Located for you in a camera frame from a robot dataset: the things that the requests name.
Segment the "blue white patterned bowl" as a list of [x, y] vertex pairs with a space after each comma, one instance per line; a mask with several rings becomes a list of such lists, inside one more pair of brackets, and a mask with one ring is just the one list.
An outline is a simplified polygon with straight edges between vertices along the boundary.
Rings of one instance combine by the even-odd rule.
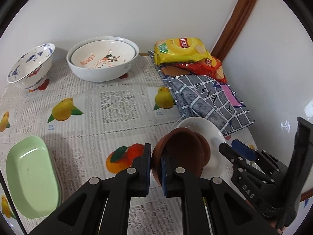
[[52, 66], [55, 48], [53, 43], [44, 43], [22, 55], [10, 69], [8, 84], [27, 90], [40, 87]]

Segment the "red chips bag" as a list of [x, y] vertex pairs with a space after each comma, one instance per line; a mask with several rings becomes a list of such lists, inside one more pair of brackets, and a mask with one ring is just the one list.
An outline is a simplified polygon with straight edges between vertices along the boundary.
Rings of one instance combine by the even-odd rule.
[[212, 56], [211, 59], [204, 58], [203, 60], [192, 63], [173, 63], [172, 66], [184, 69], [196, 75], [206, 75], [219, 82], [227, 83], [222, 62], [214, 56]]

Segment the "white lemon print bowl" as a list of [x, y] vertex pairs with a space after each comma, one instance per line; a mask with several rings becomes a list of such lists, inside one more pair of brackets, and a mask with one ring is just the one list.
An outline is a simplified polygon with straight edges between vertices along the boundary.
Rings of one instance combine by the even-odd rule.
[[77, 67], [100, 69], [124, 64], [134, 56], [135, 49], [130, 44], [119, 40], [98, 40], [75, 50], [70, 62]]

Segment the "brown wooden door frame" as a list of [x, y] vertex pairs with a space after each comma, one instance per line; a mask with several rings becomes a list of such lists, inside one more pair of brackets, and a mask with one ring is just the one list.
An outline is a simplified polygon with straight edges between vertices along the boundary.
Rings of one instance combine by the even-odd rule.
[[223, 61], [244, 28], [257, 0], [238, 0], [211, 54]]

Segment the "large white bowl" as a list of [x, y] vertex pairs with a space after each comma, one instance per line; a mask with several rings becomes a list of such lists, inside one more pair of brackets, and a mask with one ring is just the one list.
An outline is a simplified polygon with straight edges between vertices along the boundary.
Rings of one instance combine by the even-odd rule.
[[[135, 49], [135, 56], [128, 62], [115, 66], [115, 67], [108, 67], [108, 68], [100, 68], [100, 69], [86, 69], [82, 67], [77, 67], [70, 62], [71, 55], [77, 50], [78, 48], [82, 47], [85, 44], [88, 44], [93, 41], [98, 40], [115, 40], [115, 41], [123, 41], [127, 44], [130, 44]], [[66, 60], [69, 65], [71, 71], [78, 76], [80, 79], [90, 81], [90, 82], [106, 82], [117, 79], [124, 74], [128, 73], [131, 67], [134, 65], [134, 62], [139, 55], [139, 47], [134, 42], [122, 38], [122, 37], [113, 37], [113, 36], [103, 36], [103, 37], [95, 37], [85, 41], [82, 41], [72, 47], [66, 55]]]

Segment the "green oval dish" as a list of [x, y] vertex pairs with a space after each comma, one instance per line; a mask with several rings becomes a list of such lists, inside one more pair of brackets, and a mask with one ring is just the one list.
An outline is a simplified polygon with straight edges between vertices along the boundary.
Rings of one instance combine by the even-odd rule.
[[6, 177], [13, 203], [25, 218], [46, 217], [62, 202], [54, 162], [38, 136], [29, 136], [11, 147]]

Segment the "brown small bowl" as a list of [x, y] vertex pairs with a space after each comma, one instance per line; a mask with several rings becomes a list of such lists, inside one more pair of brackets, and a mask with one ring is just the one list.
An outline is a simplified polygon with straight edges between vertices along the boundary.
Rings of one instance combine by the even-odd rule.
[[207, 140], [199, 133], [187, 128], [176, 128], [156, 144], [151, 159], [154, 179], [161, 184], [161, 156], [167, 155], [180, 167], [200, 177], [209, 163], [211, 149]]

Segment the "yellow chips bag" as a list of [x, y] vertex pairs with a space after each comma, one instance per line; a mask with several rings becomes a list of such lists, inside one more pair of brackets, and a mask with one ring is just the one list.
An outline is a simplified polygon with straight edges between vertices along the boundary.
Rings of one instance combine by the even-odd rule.
[[212, 56], [199, 38], [159, 40], [154, 45], [154, 62], [156, 65], [197, 62], [203, 59], [211, 60]]

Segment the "blue checkered cloth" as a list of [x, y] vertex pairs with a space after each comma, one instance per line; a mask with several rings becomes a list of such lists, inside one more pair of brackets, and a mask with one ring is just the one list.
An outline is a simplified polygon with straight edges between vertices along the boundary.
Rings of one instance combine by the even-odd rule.
[[165, 75], [164, 66], [154, 66], [181, 118], [201, 117], [213, 123], [224, 136], [251, 126], [250, 111], [227, 83], [205, 75]]

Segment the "white small plate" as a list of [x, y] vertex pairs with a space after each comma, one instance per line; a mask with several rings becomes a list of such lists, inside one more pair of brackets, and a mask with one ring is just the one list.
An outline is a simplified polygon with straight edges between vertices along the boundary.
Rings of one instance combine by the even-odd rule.
[[211, 179], [220, 177], [227, 166], [227, 159], [220, 154], [219, 146], [225, 143], [224, 136], [220, 130], [210, 121], [201, 117], [190, 117], [179, 123], [177, 127], [183, 127], [200, 134], [205, 138], [210, 147], [210, 159], [204, 166], [201, 177]]

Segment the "fruit print tablecloth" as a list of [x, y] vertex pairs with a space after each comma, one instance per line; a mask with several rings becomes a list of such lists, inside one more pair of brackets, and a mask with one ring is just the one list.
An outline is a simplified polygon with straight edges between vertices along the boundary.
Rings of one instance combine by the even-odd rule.
[[120, 146], [157, 142], [178, 127], [178, 105], [155, 109], [165, 79], [148, 56], [139, 56], [124, 79], [104, 83], [75, 76], [66, 61], [52, 65], [43, 91], [8, 85], [1, 94], [1, 113], [10, 127], [1, 132], [1, 170], [13, 145], [28, 136], [44, 140], [68, 198], [89, 178], [112, 177], [108, 156]]

